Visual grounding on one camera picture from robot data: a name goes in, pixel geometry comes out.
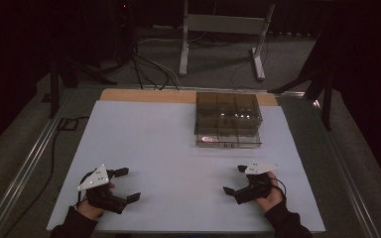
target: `white board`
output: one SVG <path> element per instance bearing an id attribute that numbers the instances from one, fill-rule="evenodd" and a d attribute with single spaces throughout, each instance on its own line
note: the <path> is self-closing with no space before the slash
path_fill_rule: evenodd
<path id="1" fill-rule="evenodd" d="M 214 149 L 195 145 L 195 105 L 97 101 L 67 173 L 48 230 L 64 222 L 82 177 L 104 164 L 129 168 L 113 178 L 114 195 L 141 192 L 121 215 L 105 212 L 96 230 L 106 232 L 263 232 L 273 228 L 254 203 L 237 204 L 222 187 L 246 186 L 237 166 L 252 160 L 279 164 L 274 174 L 287 188 L 289 210 L 311 231 L 324 226 L 283 110 L 260 107 L 262 145 Z"/>

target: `cable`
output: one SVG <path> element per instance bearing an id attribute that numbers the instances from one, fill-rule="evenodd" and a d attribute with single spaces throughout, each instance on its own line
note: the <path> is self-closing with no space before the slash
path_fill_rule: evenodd
<path id="1" fill-rule="evenodd" d="M 139 42 L 138 44 L 146 43 L 146 42 L 151 42 L 151 41 L 159 41 L 159 42 L 173 42 L 173 41 L 181 41 L 182 39 L 147 39 Z"/>
<path id="2" fill-rule="evenodd" d="M 138 81 L 139 81 L 139 84 L 140 84 L 140 86 L 141 86 L 141 89 L 144 89 L 143 87 L 142 87 L 142 81 L 141 81 L 141 77 L 139 76 L 139 73 L 138 73 L 138 66 L 137 66 L 137 63 L 135 62 L 135 60 L 134 59 L 132 59 L 132 62 L 135 64 L 135 71 L 136 71 L 136 73 L 137 73 L 137 77 L 138 77 Z"/>
<path id="3" fill-rule="evenodd" d="M 147 61 L 147 62 L 153 64 L 154 66 L 147 65 L 147 64 L 144 64 L 144 63 L 142 63 L 142 65 L 145 65 L 145 66 L 148 66 L 148 67 L 151 67 L 151 68 L 155 68 L 155 69 L 158 69 L 158 70 L 162 71 L 162 72 L 166 75 L 167 78 L 169 78 L 169 79 L 172 80 L 172 83 L 175 85 L 175 88 L 176 88 L 178 91 L 180 91 L 179 88 L 182 88 L 182 86 L 181 86 L 181 83 L 179 82 L 178 75 L 177 75 L 173 70 L 171 70 L 170 68 L 168 68 L 168 67 L 166 67 L 166 66 L 164 66 L 164 65 L 162 65 L 162 64 L 159 64 L 159 63 L 157 63 L 157 62 L 154 62 L 154 61 L 152 61 L 152 60 L 145 59 L 144 57 L 142 57 L 141 55 L 139 55 L 139 54 L 137 54 L 137 53 L 136 53 L 135 55 L 136 55 L 137 57 L 139 57 L 140 59 L 145 60 L 145 61 Z M 163 68 L 165 68 L 166 70 L 170 71 L 170 72 L 175 76 L 176 82 L 177 82 L 178 84 L 176 84 L 175 81 L 172 79 L 172 77 L 171 77 L 167 72 L 165 72 L 161 67 L 163 67 Z"/>
<path id="4" fill-rule="evenodd" d="M 65 122 L 64 126 L 67 126 L 68 124 L 70 124 L 72 122 L 78 123 L 78 121 L 80 119 L 88 119 L 88 118 L 89 117 L 78 117 L 78 118 L 75 118 L 75 119 L 65 119 L 66 122 Z M 50 174 L 48 176 L 48 179 L 45 182 L 45 185 L 42 187 L 42 189 L 37 194 L 37 196 L 33 199 L 33 201 L 27 206 L 27 208 L 21 213 L 21 215 L 10 226 L 10 228 L 3 235 L 3 237 L 7 237 L 11 233 L 11 231 L 17 226 L 17 224 L 21 221 L 21 219 L 27 214 L 27 212 L 29 212 L 29 210 L 33 207 L 33 205 L 39 200 L 39 198 L 42 196 L 43 192 L 46 190 L 46 188 L 48 187 L 49 183 L 51 182 L 51 179 L 52 179 L 52 177 L 54 175 L 54 170 L 55 170 L 55 147 L 56 147 L 56 141 L 57 141 L 57 138 L 58 138 L 58 135 L 60 134 L 60 132 L 61 132 L 61 127 L 59 126 L 58 129 L 57 129 L 57 132 L 55 133 L 54 139 L 52 141 L 51 171 L 50 171 Z"/>
<path id="5" fill-rule="evenodd" d="M 266 44 L 266 53 L 265 53 L 265 58 L 262 60 L 262 65 L 265 65 L 265 62 L 267 61 L 267 58 L 268 58 L 268 52 L 269 52 L 269 41 L 268 41 L 268 35 L 267 37 L 265 38 L 265 44 Z M 240 65 L 238 66 L 234 71 L 233 73 L 231 74 L 230 78 L 229 78 L 229 81 L 230 81 L 230 84 L 231 84 L 231 87 L 234 89 L 234 90 L 238 90 L 237 87 L 234 86 L 233 84 L 233 77 L 234 77 L 234 74 L 236 73 L 237 69 L 239 69 L 240 67 L 242 67 L 243 65 Z M 248 86 L 241 86 L 242 88 L 246 88 L 246 89 L 253 89 L 253 90 L 257 90 L 259 88 L 254 88 L 254 87 L 248 87 Z"/>
<path id="6" fill-rule="evenodd" d="M 162 67 L 164 67 L 164 68 L 170 70 L 171 72 L 173 72 L 171 69 L 169 69 L 169 68 L 167 68 L 167 67 L 165 67 L 165 66 L 163 66 L 163 65 L 161 65 L 161 64 L 159 64 L 159 63 L 153 62 L 153 61 L 151 61 L 151 60 L 149 60 L 149 59 L 145 59 L 144 57 L 142 57 L 142 56 L 139 55 L 138 53 L 135 53 L 134 55 L 137 56 L 138 58 L 140 58 L 141 60 L 144 60 L 144 61 L 146 61 L 146 62 L 151 63 L 152 65 L 154 65 L 154 66 L 156 67 L 156 69 L 160 70 L 162 73 L 165 74 L 167 80 L 166 80 L 166 82 L 162 85 L 162 87 L 160 88 L 160 90 L 163 90 L 163 89 L 164 89 L 164 87 L 169 83 L 170 79 L 172 80 L 172 83 L 175 85 L 175 88 L 176 88 L 177 90 L 179 90 L 178 85 L 175 83 L 175 81 L 172 79 L 172 77 L 171 77 L 165 70 L 162 69 Z M 179 83 L 179 79 L 177 78 L 177 76 L 176 76 L 175 73 L 174 73 L 174 75 L 175 75 L 175 77 L 176 77 L 176 79 L 177 79 L 178 84 L 180 84 L 180 83 Z"/>
<path id="7" fill-rule="evenodd" d="M 287 189 L 286 189 L 286 186 L 284 185 L 284 183 L 283 182 L 281 182 L 279 179 L 277 179 L 277 178 L 270 178 L 270 180 L 275 180 L 275 181 L 277 181 L 277 182 L 279 182 L 282 186 L 283 186 L 283 188 L 284 188 L 284 192 L 278 187 L 278 186 L 275 186 L 275 185 L 273 185 L 273 187 L 275 187 L 275 188 L 277 188 L 277 189 L 279 189 L 280 191 L 281 191 L 281 193 L 283 194 L 283 198 L 285 198 L 285 197 L 287 197 Z"/>
<path id="8" fill-rule="evenodd" d="M 244 38 L 243 35 L 238 35 L 238 38 L 236 40 L 234 40 L 234 41 L 226 41 L 224 39 L 221 39 L 219 36 L 217 36 L 214 33 L 207 33 L 206 35 L 209 37 L 209 43 L 206 44 L 206 43 L 201 43 L 201 42 L 194 41 L 194 43 L 197 44 L 197 45 L 200 45 L 200 47 L 193 47 L 192 49 L 195 49 L 195 48 L 210 48 L 210 47 L 227 47 L 227 46 L 230 46 L 232 44 L 241 42 L 241 40 Z M 226 44 L 216 44 L 215 43 L 215 38 L 217 38 L 218 40 L 221 40 L 223 42 L 226 42 Z"/>
<path id="9" fill-rule="evenodd" d="M 147 81 L 151 82 L 151 84 L 154 85 L 154 89 L 156 89 L 156 88 L 158 89 L 159 88 L 157 86 L 157 84 L 153 80 L 151 80 L 150 78 L 147 77 L 147 75 L 144 73 L 144 71 L 138 65 L 136 65 L 136 66 L 129 65 L 129 66 L 132 67 L 133 69 L 135 69 L 137 73 L 140 73 L 143 76 L 144 79 L 146 79 Z"/>
<path id="10" fill-rule="evenodd" d="M 217 5 L 217 0 L 215 0 L 214 2 L 214 7 L 213 7 L 213 10 L 212 10 L 212 16 L 215 16 L 215 13 L 216 13 L 216 5 Z M 199 39 L 202 39 L 204 36 L 205 36 L 206 32 L 204 32 L 200 37 L 196 38 L 195 40 L 190 40 L 191 42 L 195 42 Z"/>
<path id="11" fill-rule="evenodd" d="M 82 180 L 81 180 L 81 182 L 79 183 L 79 184 L 82 184 L 84 181 L 85 181 L 85 179 L 87 179 L 90 175 L 92 175 L 94 173 L 94 171 L 93 172 L 90 172 L 90 173 L 87 173 L 83 178 L 82 178 Z M 85 201 L 87 201 L 88 200 L 88 198 L 86 197 L 84 200 L 81 200 L 81 191 L 79 191 L 78 192 L 78 199 L 77 199 L 77 202 L 76 202 L 76 204 L 74 205 L 76 208 L 78 208 L 79 207 L 79 205 L 80 204 L 82 204 L 83 202 L 85 202 Z"/>

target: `black cable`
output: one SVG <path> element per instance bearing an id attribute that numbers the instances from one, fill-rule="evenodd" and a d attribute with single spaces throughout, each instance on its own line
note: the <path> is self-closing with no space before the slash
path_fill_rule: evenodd
<path id="1" fill-rule="evenodd" d="M 154 63 L 154 62 L 152 62 L 152 61 L 150 61 L 150 60 L 148 60 L 148 59 L 145 59 L 145 58 L 143 58 L 142 56 L 140 56 L 140 55 L 138 55 L 138 54 L 134 54 L 134 55 L 137 56 L 138 58 L 140 58 L 140 59 L 146 61 L 146 62 L 149 62 L 150 64 L 153 65 L 153 66 L 150 66 L 150 67 L 155 68 L 155 69 L 158 69 L 159 71 L 161 71 L 161 72 L 163 72 L 163 73 L 165 74 L 167 80 L 166 80 L 166 82 L 163 84 L 163 86 L 160 88 L 160 90 L 164 89 L 164 87 L 166 87 L 166 85 L 169 83 L 170 80 L 172 81 L 172 83 L 173 83 L 173 85 L 175 86 L 175 88 L 176 88 L 177 90 L 179 90 L 178 85 L 175 83 L 175 81 L 172 79 L 172 77 L 169 75 L 169 73 L 168 73 L 167 71 L 165 71 L 164 69 L 162 69 L 158 64 L 156 64 L 156 63 Z"/>
<path id="2" fill-rule="evenodd" d="M 75 118 L 75 119 L 68 119 L 69 121 L 67 121 L 67 123 L 64 124 L 64 125 L 67 126 L 71 122 L 76 122 L 77 123 L 78 120 L 80 120 L 80 119 L 88 119 L 88 118 L 89 117 L 78 117 L 78 118 Z M 45 185 L 42 187 L 42 189 L 40 190 L 38 195 L 33 199 L 33 201 L 29 204 L 29 206 L 27 206 L 27 208 L 23 211 L 23 213 L 21 213 L 21 215 L 10 226 L 10 228 L 3 235 L 3 237 L 7 237 L 9 235 L 9 233 L 11 233 L 11 231 L 17 226 L 18 222 L 21 221 L 21 219 L 27 214 L 27 212 L 29 212 L 29 210 L 33 207 L 33 205 L 39 200 L 39 198 L 42 196 L 43 192 L 46 190 L 46 188 L 48 187 L 49 183 L 51 182 L 51 179 L 52 179 L 52 177 L 54 175 L 54 170 L 55 170 L 55 147 L 56 147 L 56 140 L 57 140 L 58 135 L 60 134 L 60 132 L 61 132 L 61 130 L 60 130 L 60 128 L 58 128 L 57 132 L 55 133 L 54 139 L 52 141 L 51 171 L 50 171 L 50 174 L 48 176 L 48 179 L 45 182 Z"/>
<path id="3" fill-rule="evenodd" d="M 125 67 L 125 66 L 126 66 L 126 63 L 123 64 L 123 65 L 122 65 L 119 69 L 117 69 L 117 70 L 114 70 L 114 71 L 112 71 L 112 72 L 110 72 L 110 73 L 107 73 L 107 74 L 104 74 L 104 73 L 103 73 L 103 76 L 106 77 L 106 78 L 111 77 L 111 76 L 113 76 L 114 74 L 120 72 L 120 71 L 123 69 L 123 67 Z"/>
<path id="4" fill-rule="evenodd" d="M 265 43 L 266 43 L 266 53 L 265 53 L 265 58 L 262 60 L 262 65 L 265 65 L 265 62 L 267 61 L 267 58 L 268 58 L 268 52 L 269 52 L 268 37 L 265 38 Z M 233 80 L 232 80 L 232 79 L 233 79 L 234 74 L 236 73 L 237 69 L 240 68 L 240 67 L 242 67 L 243 65 L 237 67 L 237 68 L 233 71 L 233 73 L 231 74 L 231 76 L 230 76 L 230 78 L 229 78 L 230 84 L 231 84 L 231 86 L 232 86 L 232 88 L 233 88 L 234 90 L 237 90 L 238 88 L 235 87 L 235 86 L 233 85 Z M 246 88 L 246 89 L 253 89 L 253 90 L 257 90 L 257 89 L 259 89 L 259 88 L 248 87 L 248 86 L 241 86 L 241 87 Z"/>
<path id="5" fill-rule="evenodd" d="M 284 198 L 287 196 L 287 189 L 286 189 L 286 186 L 284 185 L 284 183 L 281 182 L 280 180 L 278 180 L 277 178 L 270 178 L 270 180 L 275 180 L 275 181 L 279 182 L 279 183 L 283 186 L 283 188 L 284 188 L 284 192 L 281 190 L 280 187 L 273 185 L 273 187 L 275 187 L 275 188 L 277 188 L 278 190 L 281 191 L 281 193 L 282 193 L 283 196 L 284 196 L 284 197 L 283 197 L 283 199 L 284 199 Z"/>
<path id="6" fill-rule="evenodd" d="M 150 41 L 181 41 L 183 39 L 183 35 L 179 35 L 177 37 L 165 37 L 173 34 L 182 34 L 182 30 L 179 30 L 176 33 L 169 33 L 164 35 L 140 35 L 140 38 L 142 38 L 142 41 L 138 41 L 139 44 L 150 42 Z M 199 32 L 188 32 L 189 37 L 195 35 L 195 39 L 189 39 L 190 42 L 194 42 L 198 40 L 201 36 Z"/>
<path id="7" fill-rule="evenodd" d="M 87 174 L 82 178 L 82 180 L 79 182 L 79 184 L 82 184 L 82 183 L 83 183 L 89 176 L 91 176 L 93 173 L 94 173 L 94 171 L 93 171 L 93 172 L 90 172 L 90 173 L 87 173 Z M 79 205 L 80 205 L 81 203 L 83 203 L 83 202 L 85 202 L 85 201 L 87 200 L 87 197 L 86 197 L 84 200 L 81 200 L 81 194 L 82 194 L 82 192 L 79 191 L 79 192 L 78 192 L 78 198 L 77 198 L 77 201 L 76 201 L 76 204 L 75 204 L 76 208 L 78 208 Z"/>
<path id="8" fill-rule="evenodd" d="M 212 8 L 212 16 L 215 16 L 215 13 L 216 13 L 216 8 L 217 8 L 217 0 L 214 1 L 214 6 Z M 191 40 L 192 42 L 198 44 L 198 40 L 202 39 L 206 34 L 208 34 L 208 32 L 204 32 L 200 37 L 196 38 L 195 40 Z M 204 46 L 204 45 L 201 45 L 202 47 L 209 47 L 210 45 L 212 44 L 212 41 L 210 42 L 209 45 L 207 46 Z"/>
<path id="9" fill-rule="evenodd" d="M 167 71 L 163 70 L 163 69 L 160 68 L 160 67 L 155 67 L 155 66 L 152 66 L 152 65 L 143 63 L 143 62 L 139 62 L 139 61 L 138 61 L 138 63 L 141 64 L 141 65 L 143 65 L 143 66 L 147 66 L 147 67 L 150 67 L 150 68 L 153 68 L 153 69 L 161 70 L 161 71 L 167 76 L 167 78 L 168 78 L 169 80 L 172 81 L 172 83 L 174 84 L 175 88 L 176 88 L 178 91 L 180 91 L 179 88 L 178 88 L 178 85 L 176 84 L 176 82 L 173 80 L 173 78 L 169 75 L 169 73 L 168 73 Z"/>
<path id="10" fill-rule="evenodd" d="M 216 34 L 213 34 L 213 33 L 205 33 L 203 36 L 204 37 L 207 36 L 209 38 L 209 42 L 208 43 L 199 42 L 199 40 L 201 40 L 203 38 L 198 38 L 196 40 L 191 41 L 191 42 L 195 43 L 196 45 L 198 45 L 198 47 L 190 47 L 190 49 L 211 48 L 211 47 L 227 47 L 227 46 L 239 43 L 243 39 L 242 35 L 240 35 L 234 41 L 226 41 L 224 39 L 221 39 L 219 36 L 217 36 Z M 221 40 L 223 42 L 226 42 L 226 44 L 216 44 L 215 38 L 217 38 L 218 40 Z"/>
<path id="11" fill-rule="evenodd" d="M 141 86 L 141 89 L 144 89 L 143 86 L 142 86 L 142 81 L 141 81 L 141 77 L 139 76 L 139 72 L 138 72 L 138 67 L 137 67 L 137 63 L 135 62 L 135 59 L 133 59 L 132 57 L 132 62 L 134 63 L 135 65 L 135 71 L 137 73 L 137 77 L 138 77 L 138 82 L 139 82 L 139 85 Z"/>
<path id="12" fill-rule="evenodd" d="M 153 64 L 157 69 L 159 69 L 160 71 L 162 71 L 162 72 L 166 75 L 167 80 L 166 80 L 166 82 L 162 85 L 162 87 L 160 88 L 160 90 L 163 90 L 163 89 L 165 88 L 165 86 L 169 83 L 169 80 L 170 80 L 170 76 L 169 76 L 169 74 L 166 73 L 160 66 L 158 66 L 157 64 L 151 62 L 150 60 L 147 60 L 147 59 L 141 57 L 141 56 L 138 55 L 138 54 L 134 54 L 134 56 L 137 56 L 138 58 L 140 58 L 140 59 L 142 59 L 142 60 L 145 60 L 145 61 L 147 61 L 147 62 Z"/>
<path id="13" fill-rule="evenodd" d="M 141 73 L 141 75 L 144 77 L 144 79 L 146 79 L 147 81 L 151 82 L 155 88 L 159 89 L 159 86 L 156 84 L 156 82 L 154 82 L 153 80 L 151 80 L 147 74 L 145 74 L 145 72 L 141 69 L 140 66 L 138 66 L 138 64 L 136 64 L 136 66 L 131 66 L 129 65 L 130 67 L 134 68 L 137 73 Z"/>

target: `metal frame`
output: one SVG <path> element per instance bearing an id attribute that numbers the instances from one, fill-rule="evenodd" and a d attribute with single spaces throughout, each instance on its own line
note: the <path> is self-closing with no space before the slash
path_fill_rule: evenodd
<path id="1" fill-rule="evenodd" d="M 352 207 L 364 231 L 365 237 L 380 238 L 381 235 L 377 227 L 375 226 L 372 217 L 369 214 L 367 205 L 364 202 L 363 197 L 360 191 L 358 190 L 358 187 L 355 184 L 354 179 L 351 176 L 351 173 L 347 167 L 345 159 L 341 151 L 338 149 L 335 139 L 333 138 L 332 134 L 327 130 L 325 125 L 323 125 L 322 123 L 321 116 L 320 116 L 321 108 L 317 100 L 311 104 L 311 109 L 314 112 L 314 115 L 318 124 L 321 125 L 320 129 L 322 131 L 323 137 L 326 140 L 326 143 L 328 144 L 330 150 L 333 153 L 333 158 L 334 158 L 333 162 L 335 164 L 336 171 L 338 172 L 339 177 L 341 178 L 342 185 L 344 186 L 345 191 L 348 195 L 348 198 L 351 201 Z"/>
<path id="2" fill-rule="evenodd" d="M 188 45 L 188 31 L 225 32 L 259 35 L 258 45 L 256 48 L 252 49 L 252 58 L 258 79 L 264 80 L 265 73 L 264 68 L 262 67 L 260 54 L 262 45 L 264 44 L 268 33 L 275 4 L 271 3 L 269 5 L 268 13 L 265 18 L 243 18 L 189 14 L 188 2 L 189 0 L 185 0 L 184 35 L 179 75 L 185 76 L 188 74 L 188 56 L 190 50 Z"/>

